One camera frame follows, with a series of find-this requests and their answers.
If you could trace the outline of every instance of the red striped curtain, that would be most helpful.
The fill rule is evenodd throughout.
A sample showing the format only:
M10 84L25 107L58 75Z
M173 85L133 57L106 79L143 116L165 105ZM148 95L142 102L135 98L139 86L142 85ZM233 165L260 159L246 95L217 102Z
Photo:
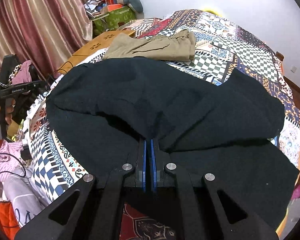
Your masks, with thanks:
M47 77L91 38L82 0L0 0L0 68L16 54Z

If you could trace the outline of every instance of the beige garment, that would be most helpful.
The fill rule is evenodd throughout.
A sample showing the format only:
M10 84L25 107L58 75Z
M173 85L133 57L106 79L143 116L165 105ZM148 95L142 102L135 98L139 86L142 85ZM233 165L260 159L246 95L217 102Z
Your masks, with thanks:
M171 61L194 59L196 37L193 32L182 30L173 36L153 36L150 39L133 39L119 34L110 44L104 59L123 57L147 57Z

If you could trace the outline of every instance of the hand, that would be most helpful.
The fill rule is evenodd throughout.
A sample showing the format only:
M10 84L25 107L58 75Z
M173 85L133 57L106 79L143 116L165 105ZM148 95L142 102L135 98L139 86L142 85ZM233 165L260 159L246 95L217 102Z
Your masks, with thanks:
M13 99L12 100L12 106L7 106L6 107L6 122L8 125L10 125L12 123L12 112L13 112L13 107L14 104L16 103L16 101Z

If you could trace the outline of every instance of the electrical outlet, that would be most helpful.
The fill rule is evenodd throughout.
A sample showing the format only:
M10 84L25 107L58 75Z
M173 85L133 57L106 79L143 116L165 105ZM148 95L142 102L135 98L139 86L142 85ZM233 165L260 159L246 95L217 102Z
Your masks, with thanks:
M295 72L296 72L296 70L297 70L297 67L296 67L296 66L292 66L292 68L291 68L291 72L295 73Z

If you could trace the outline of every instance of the green bag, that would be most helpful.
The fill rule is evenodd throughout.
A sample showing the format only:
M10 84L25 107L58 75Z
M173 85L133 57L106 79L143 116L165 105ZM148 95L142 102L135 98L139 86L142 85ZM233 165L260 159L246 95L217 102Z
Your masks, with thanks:
M135 13L128 6L124 6L93 19L93 33L95 36L98 36L106 31L115 31L121 25L135 19Z

